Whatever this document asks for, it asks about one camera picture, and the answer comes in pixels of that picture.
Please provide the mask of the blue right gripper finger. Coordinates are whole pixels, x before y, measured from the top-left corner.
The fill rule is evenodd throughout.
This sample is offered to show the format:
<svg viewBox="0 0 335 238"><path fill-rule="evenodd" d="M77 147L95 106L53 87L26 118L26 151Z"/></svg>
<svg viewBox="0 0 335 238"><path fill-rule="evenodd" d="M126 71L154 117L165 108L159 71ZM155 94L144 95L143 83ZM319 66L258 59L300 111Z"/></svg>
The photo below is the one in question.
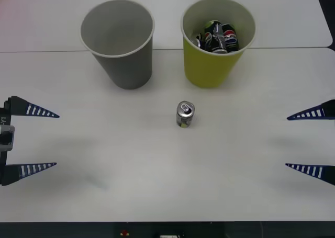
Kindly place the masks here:
<svg viewBox="0 0 335 238"><path fill-rule="evenodd" d="M306 164L291 164L286 163L287 167L319 179L323 182L335 185L334 175L335 167L331 165L306 165Z"/></svg>
<svg viewBox="0 0 335 238"><path fill-rule="evenodd" d="M287 120L334 120L334 99L295 113Z"/></svg>

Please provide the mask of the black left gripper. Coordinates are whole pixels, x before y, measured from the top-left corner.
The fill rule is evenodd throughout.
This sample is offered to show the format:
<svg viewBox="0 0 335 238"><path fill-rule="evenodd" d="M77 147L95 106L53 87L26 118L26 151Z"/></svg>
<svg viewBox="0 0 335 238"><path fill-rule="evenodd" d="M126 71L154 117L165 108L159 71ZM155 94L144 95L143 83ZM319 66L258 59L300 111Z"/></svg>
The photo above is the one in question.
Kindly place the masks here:
<svg viewBox="0 0 335 238"><path fill-rule="evenodd" d="M30 103L18 96L11 96L1 108L1 185L8 186L21 179L45 171L57 163L6 165L7 152L12 149L11 115L27 117L60 118L56 113Z"/></svg>

